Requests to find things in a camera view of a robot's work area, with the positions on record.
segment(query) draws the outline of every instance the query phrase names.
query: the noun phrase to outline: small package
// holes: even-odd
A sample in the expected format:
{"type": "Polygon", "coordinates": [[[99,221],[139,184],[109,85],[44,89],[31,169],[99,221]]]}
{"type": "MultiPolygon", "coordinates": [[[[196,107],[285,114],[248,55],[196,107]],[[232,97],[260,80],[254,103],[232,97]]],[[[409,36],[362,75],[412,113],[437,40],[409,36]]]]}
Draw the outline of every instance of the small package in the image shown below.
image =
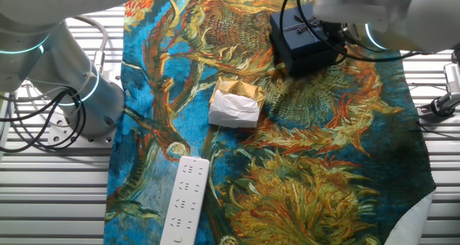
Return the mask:
{"type": "Polygon", "coordinates": [[[209,123],[231,128],[255,128],[265,93],[259,86],[219,77],[209,101],[209,123]]]}
{"type": "MultiPolygon", "coordinates": [[[[323,28],[329,32],[338,32],[341,29],[340,24],[319,22],[313,16],[313,4],[302,5],[302,11],[310,23],[317,24],[313,27],[323,40],[329,41],[323,28]]],[[[318,40],[307,29],[300,18],[297,7],[285,10],[283,29],[280,29],[280,12],[271,15],[270,24],[272,25],[272,40],[289,75],[293,77],[303,76],[336,62],[339,53],[318,40]],[[284,41],[281,38],[282,32],[284,33],[284,41]]]]}

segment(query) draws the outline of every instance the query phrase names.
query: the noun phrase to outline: white power strip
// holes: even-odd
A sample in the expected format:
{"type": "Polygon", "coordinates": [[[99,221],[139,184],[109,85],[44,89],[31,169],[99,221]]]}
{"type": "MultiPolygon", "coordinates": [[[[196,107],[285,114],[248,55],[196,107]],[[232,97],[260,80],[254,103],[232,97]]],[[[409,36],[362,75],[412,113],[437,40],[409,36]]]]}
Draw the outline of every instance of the white power strip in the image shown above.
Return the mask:
{"type": "Polygon", "coordinates": [[[160,245],[194,245],[208,172],[208,160],[180,158],[160,245]]]}

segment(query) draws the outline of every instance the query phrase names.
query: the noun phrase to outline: black box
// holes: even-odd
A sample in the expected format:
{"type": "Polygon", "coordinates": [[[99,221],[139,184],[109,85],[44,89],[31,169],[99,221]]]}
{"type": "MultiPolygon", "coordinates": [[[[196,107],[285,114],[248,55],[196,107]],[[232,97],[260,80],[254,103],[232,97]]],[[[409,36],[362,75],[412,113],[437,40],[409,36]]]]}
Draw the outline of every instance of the black box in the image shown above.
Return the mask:
{"type": "MultiPolygon", "coordinates": [[[[313,17],[313,4],[303,5],[302,11],[310,21],[310,18],[313,17]]],[[[298,77],[333,65],[339,56],[337,51],[316,39],[308,29],[299,32],[298,29],[303,25],[295,16],[300,18],[297,7],[285,10],[283,17],[285,41],[281,37],[280,13],[277,12],[270,16],[272,40],[289,74],[298,77]],[[296,27],[295,25],[299,25],[297,29],[289,30],[289,28],[296,27]]],[[[322,39],[328,39],[322,26],[316,27],[315,30],[322,39]]]]}

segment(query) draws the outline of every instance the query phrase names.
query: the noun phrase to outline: black cable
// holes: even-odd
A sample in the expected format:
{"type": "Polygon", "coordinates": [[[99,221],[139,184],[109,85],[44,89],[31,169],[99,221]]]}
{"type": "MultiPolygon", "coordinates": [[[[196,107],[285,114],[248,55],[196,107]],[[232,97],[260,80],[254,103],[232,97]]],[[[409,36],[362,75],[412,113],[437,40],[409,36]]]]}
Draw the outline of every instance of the black cable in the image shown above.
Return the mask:
{"type": "Polygon", "coordinates": [[[20,117],[20,118],[13,118],[13,119],[0,119],[0,122],[14,122],[14,121],[19,121],[19,120],[25,120],[25,119],[30,119],[40,113],[42,113],[43,111],[45,111],[47,108],[51,107],[54,103],[56,102],[60,102],[64,96],[66,95],[67,91],[62,91],[60,92],[54,99],[51,100],[51,102],[49,102],[48,104],[46,104],[43,108],[37,110],[36,112],[34,113],[31,113],[27,116],[23,116],[23,117],[20,117]]]}
{"type": "Polygon", "coordinates": [[[317,38],[319,39],[320,41],[322,41],[323,43],[325,43],[326,45],[328,45],[330,48],[332,48],[333,50],[335,50],[337,53],[339,53],[340,55],[343,55],[347,58],[351,58],[351,59],[355,59],[355,60],[359,60],[359,61],[364,61],[364,62],[374,62],[374,63],[383,63],[383,62],[392,62],[392,61],[398,61],[398,60],[401,60],[401,59],[404,59],[404,58],[407,58],[407,57],[412,57],[412,56],[415,56],[415,55],[419,55],[419,53],[417,52],[409,52],[408,54],[405,54],[405,55],[401,55],[399,57],[387,57],[387,58],[365,58],[365,57],[357,57],[357,56],[354,56],[354,55],[348,55],[346,52],[343,52],[342,50],[340,50],[339,48],[337,48],[336,46],[332,45],[331,43],[329,43],[329,41],[326,41],[325,39],[323,39],[322,37],[319,36],[319,34],[315,31],[315,29],[310,25],[310,22],[308,22],[307,18],[305,17],[304,13],[303,13],[303,10],[302,10],[302,4],[300,3],[300,0],[296,0],[297,1],[297,8],[298,8],[298,11],[299,11],[299,14],[300,14],[300,18],[302,18],[302,20],[305,22],[305,25],[307,26],[307,28],[310,30],[310,32],[317,38]]]}
{"type": "MultiPolygon", "coordinates": [[[[9,113],[9,117],[10,117],[10,118],[13,117],[13,115],[12,115],[12,113],[11,113],[11,110],[8,111],[8,113],[9,113]]],[[[21,132],[19,132],[19,129],[17,128],[16,124],[11,123],[11,127],[13,128],[14,132],[16,132],[16,134],[21,138],[21,140],[22,140],[23,142],[26,142],[26,141],[27,141],[27,139],[21,134],[21,132]]],[[[35,147],[35,148],[38,149],[38,150],[40,150],[40,151],[42,151],[42,152],[48,152],[48,150],[45,149],[45,148],[41,148],[41,147],[35,147]]]]}
{"type": "Polygon", "coordinates": [[[372,50],[372,49],[370,49],[370,48],[368,48],[368,47],[366,47],[366,46],[364,46],[364,45],[361,45],[361,44],[359,44],[359,43],[356,43],[356,45],[358,45],[358,46],[364,48],[365,50],[369,50],[370,52],[385,52],[385,50],[372,50]]]}
{"type": "MultiPolygon", "coordinates": [[[[83,131],[85,125],[86,125],[86,108],[85,108],[85,105],[83,104],[83,102],[80,102],[80,96],[77,94],[77,90],[75,89],[70,89],[70,92],[69,92],[69,96],[73,99],[73,102],[75,103],[75,109],[78,108],[78,106],[81,106],[81,109],[80,111],[78,112],[77,114],[77,122],[76,122],[76,125],[75,125],[75,128],[73,129],[72,133],[70,133],[67,138],[65,138],[64,140],[62,140],[61,142],[57,143],[57,144],[52,144],[52,145],[46,145],[46,144],[43,144],[42,142],[40,141],[37,141],[37,144],[34,145],[34,147],[38,148],[38,147],[42,147],[42,148],[45,148],[45,149],[52,149],[52,150],[59,150],[59,149],[64,149],[64,148],[67,148],[69,147],[71,144],[73,144],[76,139],[81,135],[81,132],[83,131]],[[77,133],[77,136],[74,137],[73,135],[77,132],[77,129],[78,129],[78,126],[80,126],[80,122],[81,122],[81,114],[83,114],[83,123],[80,127],[80,129],[78,130],[78,133],[77,133]],[[60,145],[63,145],[64,143],[66,143],[68,140],[70,139],[70,143],[65,145],[64,147],[58,147],[60,145]]],[[[16,111],[16,114],[17,116],[19,117],[19,109],[17,108],[17,103],[14,103],[14,108],[15,108],[15,111],[16,111]]],[[[24,123],[22,122],[22,120],[19,121],[19,123],[21,124],[21,127],[26,131],[26,133],[29,135],[29,137],[33,138],[34,139],[34,136],[32,135],[32,133],[30,133],[30,131],[26,128],[26,126],[24,125],[24,123]]],[[[18,133],[19,137],[21,137],[24,141],[26,141],[26,139],[20,134],[18,133]]]]}
{"type": "Polygon", "coordinates": [[[338,60],[337,62],[335,62],[333,65],[338,65],[340,63],[342,63],[343,61],[345,61],[346,57],[343,56],[340,60],[338,60]]]}
{"type": "Polygon", "coordinates": [[[288,43],[286,42],[286,39],[285,39],[285,30],[284,30],[284,27],[282,26],[283,24],[283,21],[284,21],[284,16],[285,16],[285,10],[286,10],[286,5],[288,5],[288,1],[289,0],[284,0],[282,2],[282,5],[281,5],[281,12],[280,12],[280,31],[281,31],[281,40],[285,43],[285,45],[287,46],[288,43]]]}
{"type": "Polygon", "coordinates": [[[63,92],[59,93],[53,99],[54,103],[52,103],[52,102],[49,103],[49,106],[52,105],[50,114],[48,115],[48,117],[45,120],[45,125],[42,127],[42,129],[40,130],[40,132],[38,133],[38,135],[34,139],[32,139],[30,142],[26,142],[27,144],[24,147],[21,147],[21,148],[18,148],[18,149],[7,149],[5,147],[0,147],[0,152],[8,152],[8,153],[23,152],[24,150],[29,149],[31,146],[33,146],[40,139],[40,137],[43,135],[43,133],[45,133],[46,127],[51,121],[52,114],[55,112],[55,109],[58,107],[59,102],[65,97],[65,95],[66,95],[66,92],[63,91],[63,92]]]}
{"type": "Polygon", "coordinates": [[[439,132],[437,132],[437,131],[430,131],[430,130],[426,129],[424,126],[422,126],[422,124],[420,124],[420,122],[416,122],[416,124],[417,124],[419,127],[421,127],[423,130],[425,130],[426,132],[428,132],[428,133],[438,134],[438,135],[443,136],[443,137],[456,138],[456,137],[450,136],[450,135],[448,135],[448,134],[439,133],[439,132]]]}

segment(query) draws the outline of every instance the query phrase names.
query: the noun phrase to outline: metal grating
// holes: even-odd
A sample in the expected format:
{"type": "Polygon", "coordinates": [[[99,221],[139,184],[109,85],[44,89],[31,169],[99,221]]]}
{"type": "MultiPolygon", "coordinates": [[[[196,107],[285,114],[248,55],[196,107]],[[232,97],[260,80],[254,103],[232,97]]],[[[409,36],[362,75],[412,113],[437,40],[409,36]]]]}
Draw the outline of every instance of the metal grating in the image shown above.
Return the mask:
{"type": "MultiPolygon", "coordinates": [[[[124,7],[89,14],[106,26],[105,76],[115,82],[123,52],[124,7]]],[[[93,56],[101,34],[82,22],[69,19],[71,32],[93,56]]],[[[445,94],[443,66],[450,52],[418,56],[404,62],[406,78],[416,105],[445,94]]],[[[20,106],[30,113],[31,106],[20,106]]],[[[433,177],[438,183],[420,244],[460,244],[460,114],[443,122],[425,122],[430,130],[452,137],[425,133],[433,177]]],[[[27,126],[37,133],[42,121],[27,126]]],[[[21,147],[10,129],[8,148],[21,147]]],[[[5,154],[0,164],[0,244],[101,245],[104,233],[107,170],[110,149],[67,149],[46,154],[28,149],[5,154]]]]}

